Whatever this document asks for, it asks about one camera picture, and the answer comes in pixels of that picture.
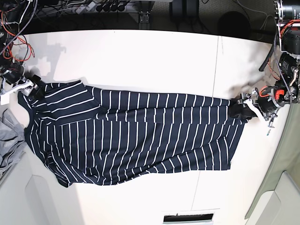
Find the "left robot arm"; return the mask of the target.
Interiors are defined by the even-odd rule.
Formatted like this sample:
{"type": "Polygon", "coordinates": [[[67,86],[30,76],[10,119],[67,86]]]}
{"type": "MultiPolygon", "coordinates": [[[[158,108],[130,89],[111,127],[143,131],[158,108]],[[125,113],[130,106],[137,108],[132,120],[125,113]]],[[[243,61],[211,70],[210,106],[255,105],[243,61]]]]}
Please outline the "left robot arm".
{"type": "Polygon", "coordinates": [[[241,93],[229,106],[229,116],[235,119],[258,117],[273,121],[279,109],[300,102],[300,3],[297,0],[276,0],[276,33],[272,46],[259,71],[271,59],[279,71],[273,86],[252,93],[241,93]]]}

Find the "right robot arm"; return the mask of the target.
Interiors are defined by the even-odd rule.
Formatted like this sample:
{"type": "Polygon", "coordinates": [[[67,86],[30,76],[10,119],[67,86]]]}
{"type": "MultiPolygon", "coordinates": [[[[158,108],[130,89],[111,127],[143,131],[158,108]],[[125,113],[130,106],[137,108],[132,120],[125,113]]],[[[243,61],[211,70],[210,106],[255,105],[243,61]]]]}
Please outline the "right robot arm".
{"type": "Polygon", "coordinates": [[[25,62],[35,57],[33,47],[21,37],[38,7],[37,0],[3,0],[0,2],[0,104],[7,105],[10,95],[21,92],[27,97],[44,96],[41,78],[25,71],[25,62]],[[23,58],[13,55],[14,46],[26,46],[23,58]]]}

